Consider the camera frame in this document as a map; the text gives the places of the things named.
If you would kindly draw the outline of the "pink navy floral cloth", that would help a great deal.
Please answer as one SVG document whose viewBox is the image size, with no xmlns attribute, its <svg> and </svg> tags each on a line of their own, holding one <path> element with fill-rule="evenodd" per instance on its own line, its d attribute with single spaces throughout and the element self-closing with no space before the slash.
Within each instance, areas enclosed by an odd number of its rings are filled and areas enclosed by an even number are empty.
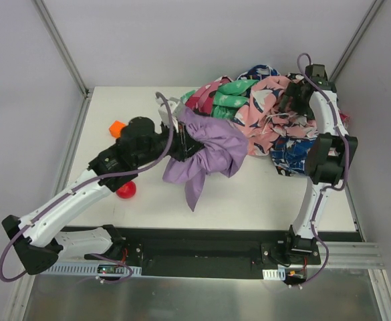
<svg viewBox="0 0 391 321">
<path fill-rule="evenodd" d="M 288 86 L 298 85 L 303 76 L 268 76 L 251 87 L 249 100 L 232 119 L 248 141 L 249 156 L 267 156 L 278 138 L 316 138 L 315 120 L 300 115 L 286 104 L 279 109 Z"/>
</svg>

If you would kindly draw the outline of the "lavender purple cloth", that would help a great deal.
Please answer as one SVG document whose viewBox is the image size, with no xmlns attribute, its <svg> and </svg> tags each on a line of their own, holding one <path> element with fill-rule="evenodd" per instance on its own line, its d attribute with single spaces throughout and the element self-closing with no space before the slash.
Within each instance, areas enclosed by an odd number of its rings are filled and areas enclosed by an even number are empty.
<svg viewBox="0 0 391 321">
<path fill-rule="evenodd" d="M 189 136 L 204 147 L 185 161 L 171 158 L 162 179 L 166 183 L 184 184 L 186 203 L 195 210 L 203 191 L 206 176 L 221 173 L 232 177 L 247 156 L 248 140 L 230 121 L 195 114 L 185 108 L 178 120 Z"/>
</svg>

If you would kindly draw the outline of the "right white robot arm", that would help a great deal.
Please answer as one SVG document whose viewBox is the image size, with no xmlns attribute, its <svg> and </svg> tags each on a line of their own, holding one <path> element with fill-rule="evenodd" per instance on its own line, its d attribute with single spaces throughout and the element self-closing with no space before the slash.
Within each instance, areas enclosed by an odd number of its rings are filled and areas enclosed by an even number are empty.
<svg viewBox="0 0 391 321">
<path fill-rule="evenodd" d="M 328 80 L 325 66 L 310 63 L 303 79 L 292 89 L 291 109 L 311 112 L 317 138 L 305 160 L 307 187 L 299 213 L 278 245 L 279 263 L 303 264 L 318 254 L 317 226 L 332 191 L 345 188 L 358 139 L 350 136 L 340 117 L 336 86 Z"/>
</svg>

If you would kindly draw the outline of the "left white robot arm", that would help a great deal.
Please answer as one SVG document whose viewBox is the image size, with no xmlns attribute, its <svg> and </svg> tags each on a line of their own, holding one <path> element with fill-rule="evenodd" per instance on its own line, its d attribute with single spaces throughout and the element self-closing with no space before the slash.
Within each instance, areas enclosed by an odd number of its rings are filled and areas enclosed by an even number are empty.
<svg viewBox="0 0 391 321">
<path fill-rule="evenodd" d="M 184 185 L 190 209 L 195 209 L 208 175 L 232 177 L 241 168 L 248 140 L 232 122 L 197 114 L 179 99 L 161 93 L 156 99 L 160 132 L 150 118 L 131 119 L 115 143 L 100 152 L 66 189 L 30 214 L 9 215 L 3 220 L 9 238 L 6 250 L 16 252 L 25 274 L 40 274 L 69 257 L 123 264 L 124 240 L 111 225 L 70 233 L 63 229 L 164 158 L 168 163 L 163 180 Z"/>
</svg>

